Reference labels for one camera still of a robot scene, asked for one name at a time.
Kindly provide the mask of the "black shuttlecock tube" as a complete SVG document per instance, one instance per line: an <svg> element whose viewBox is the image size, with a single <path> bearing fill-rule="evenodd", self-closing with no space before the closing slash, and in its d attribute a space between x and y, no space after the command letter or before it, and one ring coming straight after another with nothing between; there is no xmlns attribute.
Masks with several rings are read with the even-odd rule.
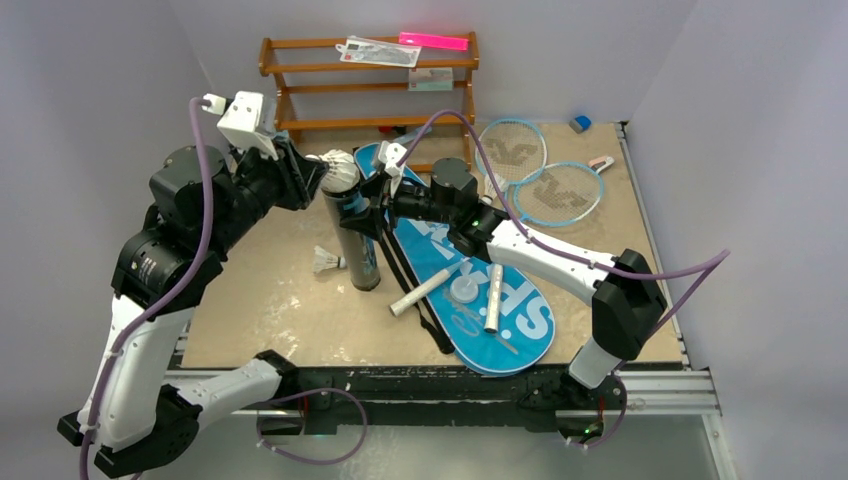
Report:
<svg viewBox="0 0 848 480"><path fill-rule="evenodd" d="M366 210L366 200L359 192L359 184L346 191L322 189L331 222L334 226L352 285L361 291L376 288L381 275L373 241L354 230L344 228L341 222Z"/></svg>

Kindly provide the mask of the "white shuttlecock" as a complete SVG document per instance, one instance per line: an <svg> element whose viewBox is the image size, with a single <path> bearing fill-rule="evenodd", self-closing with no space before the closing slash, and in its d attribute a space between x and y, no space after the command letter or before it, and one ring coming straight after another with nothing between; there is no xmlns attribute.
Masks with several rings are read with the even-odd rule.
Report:
<svg viewBox="0 0 848 480"><path fill-rule="evenodd" d="M484 193L481 201L487 205L492 205L499 198L498 192L504 193L508 190L509 182L502 176L495 174L494 176L484 176Z"/></svg>
<svg viewBox="0 0 848 480"><path fill-rule="evenodd" d="M312 272L317 275L328 270L343 270L347 268L346 259L335 255L325 248L316 245L312 262Z"/></svg>
<svg viewBox="0 0 848 480"><path fill-rule="evenodd" d="M343 193L360 181L360 170L351 153L333 149L318 156L328 166L319 187L329 193Z"/></svg>

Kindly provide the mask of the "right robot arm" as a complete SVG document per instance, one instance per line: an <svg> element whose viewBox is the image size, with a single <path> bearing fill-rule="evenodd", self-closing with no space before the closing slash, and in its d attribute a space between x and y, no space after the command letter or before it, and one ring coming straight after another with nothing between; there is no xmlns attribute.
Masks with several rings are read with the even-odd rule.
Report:
<svg viewBox="0 0 848 480"><path fill-rule="evenodd" d="M438 160L428 185L411 184L398 168L383 166L360 192L365 209L343 218L342 227L378 240L400 218L442 223L464 256L540 277L590 307L591 336L561 381L563 397L573 406L596 399L601 383L639 356L668 308L642 254L595 252L525 226L481 200L477 178L457 158Z"/></svg>

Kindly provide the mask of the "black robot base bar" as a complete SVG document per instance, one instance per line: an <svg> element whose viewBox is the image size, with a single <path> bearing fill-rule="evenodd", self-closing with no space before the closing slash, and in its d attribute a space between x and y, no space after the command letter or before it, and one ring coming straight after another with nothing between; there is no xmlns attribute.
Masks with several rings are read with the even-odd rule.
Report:
<svg viewBox="0 0 848 480"><path fill-rule="evenodd" d="M301 367L263 410L305 415L309 434L342 425L516 427L566 438L598 437L603 415L619 412L626 389L616 376L588 389L564 364L489 377L464 366Z"/></svg>

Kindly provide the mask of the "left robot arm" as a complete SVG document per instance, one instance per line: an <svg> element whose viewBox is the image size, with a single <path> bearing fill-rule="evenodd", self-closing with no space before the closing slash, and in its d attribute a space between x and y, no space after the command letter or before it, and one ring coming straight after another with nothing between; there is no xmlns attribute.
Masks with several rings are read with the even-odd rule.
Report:
<svg viewBox="0 0 848 480"><path fill-rule="evenodd" d="M230 169L211 146L170 153L152 175L153 203L141 230L122 247L111 280L112 318L97 379L82 408L58 432L91 467L116 479L139 476L182 455L201 430L250 405L292 405L297 368L266 350L246 365L190 386L165 375L180 335L229 251L268 212L303 210L329 165L287 140L275 155L255 148Z"/></svg>

